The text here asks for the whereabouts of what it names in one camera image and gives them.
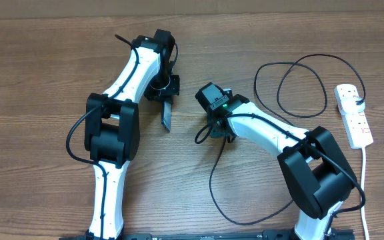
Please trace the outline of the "blue screen Galaxy smartphone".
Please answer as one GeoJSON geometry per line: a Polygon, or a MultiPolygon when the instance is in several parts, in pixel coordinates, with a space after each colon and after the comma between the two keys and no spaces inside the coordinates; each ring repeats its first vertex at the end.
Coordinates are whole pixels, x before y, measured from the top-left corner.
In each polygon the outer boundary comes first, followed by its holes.
{"type": "Polygon", "coordinates": [[[171,108],[172,104],[168,101],[163,102],[163,110],[161,113],[161,124],[164,126],[166,131],[171,131],[171,108]]]}

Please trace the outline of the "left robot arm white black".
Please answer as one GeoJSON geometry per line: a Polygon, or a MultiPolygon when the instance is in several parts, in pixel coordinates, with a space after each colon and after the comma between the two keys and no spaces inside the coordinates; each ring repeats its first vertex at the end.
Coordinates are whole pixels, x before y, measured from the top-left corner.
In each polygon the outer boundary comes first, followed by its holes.
{"type": "Polygon", "coordinates": [[[173,74],[178,52],[174,36],[158,29],[153,37],[129,42],[131,56],[117,80],[86,102],[85,150],[95,172],[95,200],[86,239],[120,239],[123,234],[123,194],[127,168],[140,141],[139,102],[142,97],[163,105],[161,123],[171,128],[173,96],[180,78],[173,74]]]}

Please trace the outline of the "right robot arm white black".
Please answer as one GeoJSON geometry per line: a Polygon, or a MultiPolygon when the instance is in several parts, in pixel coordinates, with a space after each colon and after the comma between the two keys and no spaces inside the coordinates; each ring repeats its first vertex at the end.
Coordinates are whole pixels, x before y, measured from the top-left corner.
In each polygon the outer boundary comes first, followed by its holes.
{"type": "Polygon", "coordinates": [[[343,202],[358,188],[356,175],[334,136],[283,123],[250,100],[208,83],[195,95],[207,113],[208,136],[247,138],[276,156],[289,194],[300,209],[292,229],[264,230],[262,239],[354,239],[352,230],[332,228],[343,202]]]}

